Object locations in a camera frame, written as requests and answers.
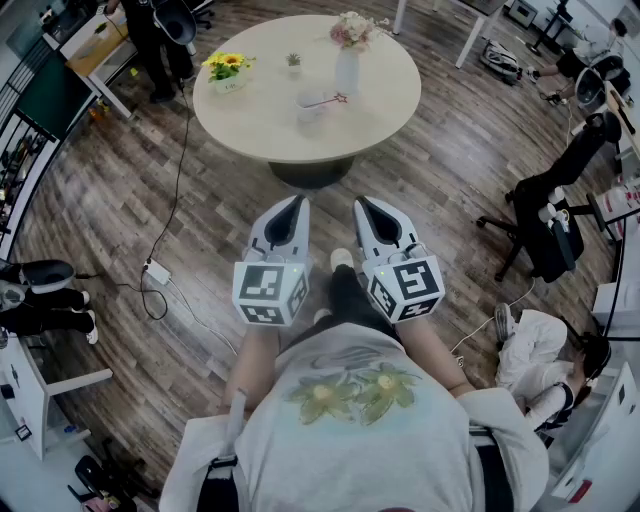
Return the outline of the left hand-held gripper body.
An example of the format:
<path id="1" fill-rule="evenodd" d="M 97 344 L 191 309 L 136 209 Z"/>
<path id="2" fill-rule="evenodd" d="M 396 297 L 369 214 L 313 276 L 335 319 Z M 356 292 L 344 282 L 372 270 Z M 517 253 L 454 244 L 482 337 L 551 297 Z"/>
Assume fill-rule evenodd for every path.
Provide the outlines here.
<path id="1" fill-rule="evenodd" d="M 309 294 L 309 240 L 271 246 L 252 238 L 234 265 L 232 302 L 251 325 L 293 324 Z"/>

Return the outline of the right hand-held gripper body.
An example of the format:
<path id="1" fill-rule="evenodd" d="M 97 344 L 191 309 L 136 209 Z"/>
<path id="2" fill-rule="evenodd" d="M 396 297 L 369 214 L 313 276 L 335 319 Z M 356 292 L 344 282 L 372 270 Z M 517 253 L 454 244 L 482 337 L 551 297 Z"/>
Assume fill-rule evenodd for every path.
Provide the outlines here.
<path id="1" fill-rule="evenodd" d="M 444 298 L 437 258 L 415 233 L 392 244 L 362 235 L 360 248 L 367 293 L 390 324 L 429 315 Z"/>

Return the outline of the white cup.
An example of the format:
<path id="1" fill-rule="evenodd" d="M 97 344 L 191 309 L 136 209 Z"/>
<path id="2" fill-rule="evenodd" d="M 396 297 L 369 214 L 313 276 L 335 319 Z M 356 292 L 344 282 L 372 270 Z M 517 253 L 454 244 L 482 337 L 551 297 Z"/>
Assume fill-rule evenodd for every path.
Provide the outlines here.
<path id="1" fill-rule="evenodd" d="M 299 122 L 316 121 L 326 111 L 326 93 L 322 89 L 303 89 L 295 97 L 294 104 Z"/>

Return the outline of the red star stirring stick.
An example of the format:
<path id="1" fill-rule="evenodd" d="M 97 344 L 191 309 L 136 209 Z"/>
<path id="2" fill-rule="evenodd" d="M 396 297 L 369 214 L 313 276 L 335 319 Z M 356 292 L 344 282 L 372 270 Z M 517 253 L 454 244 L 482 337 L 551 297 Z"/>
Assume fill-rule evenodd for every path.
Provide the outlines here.
<path id="1" fill-rule="evenodd" d="M 333 97 L 329 98 L 329 99 L 325 99 L 323 101 L 319 101 L 319 102 L 315 102 L 315 103 L 310 103 L 307 105 L 303 105 L 304 109 L 311 109 L 311 108 L 316 108 L 316 107 L 320 107 L 320 106 L 324 106 L 326 104 L 329 103 L 333 103 L 333 102 L 338 102 L 338 103 L 347 103 L 348 102 L 348 98 L 340 93 L 336 93 Z"/>

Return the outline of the person's right forearm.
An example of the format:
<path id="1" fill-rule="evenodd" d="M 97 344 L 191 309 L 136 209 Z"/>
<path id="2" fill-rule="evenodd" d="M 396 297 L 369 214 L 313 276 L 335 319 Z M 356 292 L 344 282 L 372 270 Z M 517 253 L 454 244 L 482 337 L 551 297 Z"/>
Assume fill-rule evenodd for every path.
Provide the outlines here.
<path id="1" fill-rule="evenodd" d="M 426 317 L 399 322 L 395 330 L 407 355 L 454 398 L 475 391 Z"/>

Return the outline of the person's left forearm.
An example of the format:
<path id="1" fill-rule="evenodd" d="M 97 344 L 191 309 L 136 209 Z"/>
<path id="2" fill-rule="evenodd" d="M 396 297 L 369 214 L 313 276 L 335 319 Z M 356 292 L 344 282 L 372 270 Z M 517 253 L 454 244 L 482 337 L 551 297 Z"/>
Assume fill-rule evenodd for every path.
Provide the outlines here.
<path id="1" fill-rule="evenodd" d="M 279 353 L 277 327 L 250 325 L 226 382 L 217 413 L 227 414 L 235 393 L 240 390 L 246 396 L 245 415 L 250 416 L 273 387 L 275 362 Z"/>

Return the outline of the dark round table base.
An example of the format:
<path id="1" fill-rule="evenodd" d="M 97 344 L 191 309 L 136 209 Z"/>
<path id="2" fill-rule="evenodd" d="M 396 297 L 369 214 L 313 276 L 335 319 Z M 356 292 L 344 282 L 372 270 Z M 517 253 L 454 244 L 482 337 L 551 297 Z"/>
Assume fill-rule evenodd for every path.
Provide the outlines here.
<path id="1" fill-rule="evenodd" d="M 272 173 L 285 184 L 301 189 L 321 189 L 347 175 L 355 157 L 313 163 L 269 162 Z"/>

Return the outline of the person's black trousers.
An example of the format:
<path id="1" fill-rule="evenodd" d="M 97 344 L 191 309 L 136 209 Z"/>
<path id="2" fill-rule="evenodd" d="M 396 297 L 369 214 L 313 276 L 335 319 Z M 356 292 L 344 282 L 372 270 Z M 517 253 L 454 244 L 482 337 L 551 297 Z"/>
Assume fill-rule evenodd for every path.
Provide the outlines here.
<path id="1" fill-rule="evenodd" d="M 333 271 L 328 298 L 331 313 L 306 331 L 308 337 L 344 323 L 351 323 L 399 340 L 395 330 L 371 305 L 355 270 L 347 264 L 339 264 Z"/>

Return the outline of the white power strip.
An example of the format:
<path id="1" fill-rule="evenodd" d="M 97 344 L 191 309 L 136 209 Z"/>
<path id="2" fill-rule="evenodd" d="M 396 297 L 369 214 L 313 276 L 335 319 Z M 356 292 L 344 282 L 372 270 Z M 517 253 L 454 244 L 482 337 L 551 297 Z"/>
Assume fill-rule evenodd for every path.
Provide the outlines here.
<path id="1" fill-rule="evenodd" d="M 148 258 L 145 261 L 144 272 L 162 286 L 166 286 L 171 280 L 171 272 L 153 258 Z"/>

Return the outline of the black office chair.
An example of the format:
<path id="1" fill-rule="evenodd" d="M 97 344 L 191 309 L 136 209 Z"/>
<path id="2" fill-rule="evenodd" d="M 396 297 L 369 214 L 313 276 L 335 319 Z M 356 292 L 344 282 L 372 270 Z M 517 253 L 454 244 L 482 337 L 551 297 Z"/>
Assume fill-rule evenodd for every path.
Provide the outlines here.
<path id="1" fill-rule="evenodd" d="M 584 251 L 582 235 L 576 218 L 593 215 L 600 226 L 602 215 L 594 210 L 595 199 L 572 207 L 564 188 L 581 176 L 592 157 L 605 143 L 616 143 L 622 135 L 621 124 L 611 112 L 590 115 L 582 131 L 569 143 L 563 154 L 544 173 L 521 180 L 505 194 L 513 205 L 516 222 L 505 222 L 482 216 L 476 220 L 480 228 L 493 225 L 505 231 L 513 242 L 502 269 L 495 274 L 501 282 L 518 254 L 524 250 L 532 262 L 532 278 L 551 283 L 576 267 Z"/>

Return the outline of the white vase with pink flowers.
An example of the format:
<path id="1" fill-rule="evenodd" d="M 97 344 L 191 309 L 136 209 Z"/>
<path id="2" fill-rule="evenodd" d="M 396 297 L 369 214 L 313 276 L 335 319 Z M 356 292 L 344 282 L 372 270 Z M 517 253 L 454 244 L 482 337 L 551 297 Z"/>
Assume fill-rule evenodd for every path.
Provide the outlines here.
<path id="1" fill-rule="evenodd" d="M 376 20 L 355 11 L 341 13 L 329 31 L 329 37 L 339 47 L 335 66 L 336 91 L 344 96 L 355 94 L 359 85 L 359 56 L 373 38 L 386 33 L 388 18 Z"/>

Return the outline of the yellow sunflowers in white pot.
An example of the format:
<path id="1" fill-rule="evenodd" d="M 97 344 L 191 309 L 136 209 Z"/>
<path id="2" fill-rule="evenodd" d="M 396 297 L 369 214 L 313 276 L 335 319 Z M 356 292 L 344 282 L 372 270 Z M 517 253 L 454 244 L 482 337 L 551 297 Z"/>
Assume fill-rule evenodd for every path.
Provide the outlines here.
<path id="1" fill-rule="evenodd" d="M 219 94 L 240 90 L 248 80 L 248 72 L 256 61 L 237 52 L 215 52 L 202 62 L 208 73 L 208 82 L 214 85 Z"/>

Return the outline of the person's white flower-print shirt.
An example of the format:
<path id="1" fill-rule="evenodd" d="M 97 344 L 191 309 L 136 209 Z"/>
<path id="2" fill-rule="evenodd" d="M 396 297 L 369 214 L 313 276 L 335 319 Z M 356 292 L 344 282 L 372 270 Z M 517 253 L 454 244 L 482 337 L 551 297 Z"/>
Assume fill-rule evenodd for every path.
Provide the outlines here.
<path id="1" fill-rule="evenodd" d="M 530 512 L 547 485 L 507 390 L 454 398 L 367 327 L 280 350 L 271 391 L 245 402 L 188 421 L 160 512 Z"/>

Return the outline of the grey backpack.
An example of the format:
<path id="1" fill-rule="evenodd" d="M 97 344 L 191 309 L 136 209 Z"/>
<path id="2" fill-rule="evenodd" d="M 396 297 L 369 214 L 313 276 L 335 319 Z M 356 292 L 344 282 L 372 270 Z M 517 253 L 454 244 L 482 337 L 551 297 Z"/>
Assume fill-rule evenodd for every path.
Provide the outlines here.
<path id="1" fill-rule="evenodd" d="M 514 85 L 521 80 L 522 68 L 517 57 L 497 41 L 486 42 L 480 61 L 505 83 Z"/>

